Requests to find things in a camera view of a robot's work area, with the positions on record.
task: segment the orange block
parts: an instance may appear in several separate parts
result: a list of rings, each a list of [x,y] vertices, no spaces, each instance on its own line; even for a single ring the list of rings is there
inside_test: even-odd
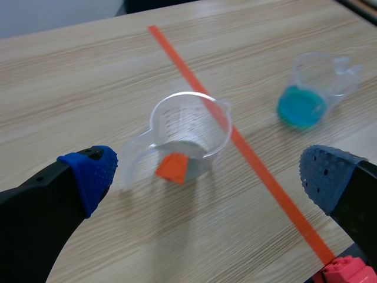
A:
[[[163,179],[176,182],[180,185],[184,182],[189,158],[178,152],[173,152],[164,157],[155,174]]]

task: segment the wooden table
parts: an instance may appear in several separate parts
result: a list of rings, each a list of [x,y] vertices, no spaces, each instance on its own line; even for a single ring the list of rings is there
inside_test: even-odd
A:
[[[208,0],[0,41],[0,187],[95,144],[119,151],[163,97],[191,90],[148,32],[156,24],[335,254],[352,241],[305,195],[310,144],[377,162],[377,33],[328,0]],[[308,131],[276,103],[292,60],[352,57],[362,85]],[[229,143],[195,186],[151,177],[111,192],[73,234],[48,282],[302,282],[322,263]]]

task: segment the measuring cup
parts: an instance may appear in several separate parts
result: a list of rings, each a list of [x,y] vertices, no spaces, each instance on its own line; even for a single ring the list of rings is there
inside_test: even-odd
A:
[[[232,132],[230,104],[202,93],[176,93],[153,109],[150,129],[126,143],[120,154],[125,187],[135,175],[154,173],[164,156],[180,152],[189,157],[185,180],[208,171]]]
[[[288,87],[279,99],[279,116],[291,125],[310,127],[319,122],[360,83],[361,65],[348,67],[349,58],[318,52],[298,56]]]

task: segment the orange stripe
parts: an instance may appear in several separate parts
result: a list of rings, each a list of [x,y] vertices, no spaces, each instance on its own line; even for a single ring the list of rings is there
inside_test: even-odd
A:
[[[164,51],[167,53],[167,55],[170,57],[173,63],[175,63],[177,68],[182,73],[182,76],[191,85],[193,90],[208,95],[208,91],[203,87],[203,85],[199,82],[194,73],[189,69],[189,67],[185,64],[183,59],[174,50],[173,46],[169,43],[169,41],[159,30],[159,28],[153,25],[148,27],[148,29],[153,34],[158,43],[160,43],[161,47],[164,49]],[[280,207],[287,214],[289,219],[292,221],[297,230],[304,237],[306,242],[317,254],[322,263],[326,265],[331,260],[333,260],[335,258],[333,252],[329,249],[328,246],[326,246],[322,238],[310,225],[310,223],[307,221],[307,219],[299,210],[299,208],[283,190],[281,185],[279,185],[279,183],[275,180],[273,175],[268,171],[267,167],[259,159],[258,155],[247,144],[247,141],[245,141],[245,139],[240,134],[238,129],[236,129],[235,126],[233,126],[231,140],[234,143],[234,145],[238,148],[240,153],[243,155],[243,157],[246,159],[250,167],[254,169],[255,173],[258,175],[260,180],[270,191],[272,196],[276,199]]]

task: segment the red lego brick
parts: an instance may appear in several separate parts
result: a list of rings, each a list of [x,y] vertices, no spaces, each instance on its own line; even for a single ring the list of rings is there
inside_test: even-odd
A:
[[[360,258],[346,256],[334,259],[313,276],[315,283],[377,283],[377,275]]]

